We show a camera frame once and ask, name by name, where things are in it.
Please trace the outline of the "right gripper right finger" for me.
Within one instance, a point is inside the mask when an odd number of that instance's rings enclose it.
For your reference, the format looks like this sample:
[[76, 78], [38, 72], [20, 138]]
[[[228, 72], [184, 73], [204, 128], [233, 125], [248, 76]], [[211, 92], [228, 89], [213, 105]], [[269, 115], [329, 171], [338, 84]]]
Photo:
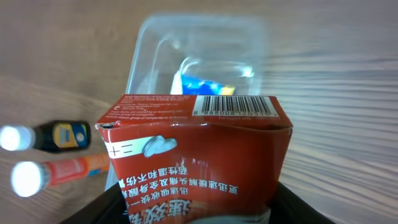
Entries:
[[269, 224], [335, 224], [280, 182], [269, 206]]

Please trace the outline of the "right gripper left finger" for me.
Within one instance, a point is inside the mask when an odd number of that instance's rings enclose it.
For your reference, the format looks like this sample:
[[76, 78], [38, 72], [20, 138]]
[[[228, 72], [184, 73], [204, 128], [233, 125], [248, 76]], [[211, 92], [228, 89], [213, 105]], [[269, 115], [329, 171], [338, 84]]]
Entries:
[[130, 224], [119, 184], [114, 184], [61, 224]]

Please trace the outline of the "red medicine box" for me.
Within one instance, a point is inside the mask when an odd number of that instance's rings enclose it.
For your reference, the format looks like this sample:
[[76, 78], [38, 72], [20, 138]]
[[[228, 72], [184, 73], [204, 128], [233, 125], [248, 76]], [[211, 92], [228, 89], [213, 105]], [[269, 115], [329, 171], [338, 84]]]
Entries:
[[293, 126], [273, 96], [123, 95], [96, 128], [131, 223], [267, 223]]

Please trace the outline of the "orange Redoxon tube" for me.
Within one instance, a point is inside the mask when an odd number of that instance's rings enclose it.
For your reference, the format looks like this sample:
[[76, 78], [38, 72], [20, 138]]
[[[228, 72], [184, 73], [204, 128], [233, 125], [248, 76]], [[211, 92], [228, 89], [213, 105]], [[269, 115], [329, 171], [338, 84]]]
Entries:
[[20, 197], [30, 197], [39, 191], [109, 170], [107, 153], [46, 162], [18, 162], [11, 171], [13, 191]]

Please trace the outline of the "dark bottle white cap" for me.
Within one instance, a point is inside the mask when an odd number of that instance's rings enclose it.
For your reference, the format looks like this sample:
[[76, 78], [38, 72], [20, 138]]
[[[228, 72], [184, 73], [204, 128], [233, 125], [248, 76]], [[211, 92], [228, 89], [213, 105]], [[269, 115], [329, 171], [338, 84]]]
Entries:
[[36, 149], [56, 154], [85, 150], [90, 144], [91, 127], [83, 120], [53, 120], [34, 127], [1, 126], [1, 148], [11, 152]]

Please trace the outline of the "blue yellow cough drops box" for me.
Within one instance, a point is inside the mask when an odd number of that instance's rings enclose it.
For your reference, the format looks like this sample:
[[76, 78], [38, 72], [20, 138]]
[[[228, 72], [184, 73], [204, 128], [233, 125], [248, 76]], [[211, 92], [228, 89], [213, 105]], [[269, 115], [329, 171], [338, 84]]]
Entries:
[[233, 95], [236, 87], [224, 85], [212, 80], [182, 75], [177, 72], [174, 75], [171, 95]]

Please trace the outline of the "clear plastic container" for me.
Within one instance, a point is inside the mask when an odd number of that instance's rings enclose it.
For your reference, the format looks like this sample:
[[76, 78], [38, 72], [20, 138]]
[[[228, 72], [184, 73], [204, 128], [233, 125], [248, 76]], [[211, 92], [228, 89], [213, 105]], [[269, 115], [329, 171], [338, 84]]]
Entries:
[[263, 19], [209, 14], [157, 14], [139, 29], [125, 92], [181, 93], [182, 76], [261, 95], [267, 31]]

